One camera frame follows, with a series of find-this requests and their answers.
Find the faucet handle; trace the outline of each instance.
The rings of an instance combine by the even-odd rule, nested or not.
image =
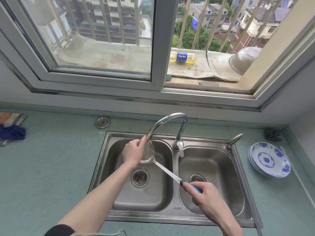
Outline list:
[[[176,146],[178,147],[178,150],[179,150],[179,156],[184,157],[184,143],[183,143],[183,141],[181,141],[181,140],[176,141]]]

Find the bottle label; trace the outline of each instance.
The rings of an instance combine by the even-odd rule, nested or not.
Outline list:
[[[177,62],[186,62],[186,60],[187,60],[187,54],[186,53],[177,52],[177,58],[176,58]]]

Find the striped towel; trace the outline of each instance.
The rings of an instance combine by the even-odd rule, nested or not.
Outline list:
[[[11,125],[20,125],[26,118],[26,114],[19,113],[0,113],[0,124],[4,124],[5,127]],[[0,139],[0,147],[5,146],[9,140]]]

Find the person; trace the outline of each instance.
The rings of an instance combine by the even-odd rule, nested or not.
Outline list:
[[[45,236],[70,236],[98,233],[108,216],[124,182],[136,169],[142,159],[146,137],[133,140],[123,149],[124,163],[88,193],[69,213],[53,226]],[[217,188],[208,182],[192,182],[203,193],[197,192],[189,183],[183,183],[204,215],[215,222],[224,236],[243,236],[227,204],[220,197]]]

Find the double bowl sink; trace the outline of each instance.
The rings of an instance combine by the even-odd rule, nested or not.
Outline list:
[[[122,163],[124,146],[143,135],[107,132],[89,192]],[[211,182],[243,227],[262,227],[235,146],[227,140],[186,138],[184,157],[173,150],[175,137],[153,135],[155,159],[185,181]],[[183,187],[153,163],[139,164],[127,178],[107,220],[215,225],[192,202]]]

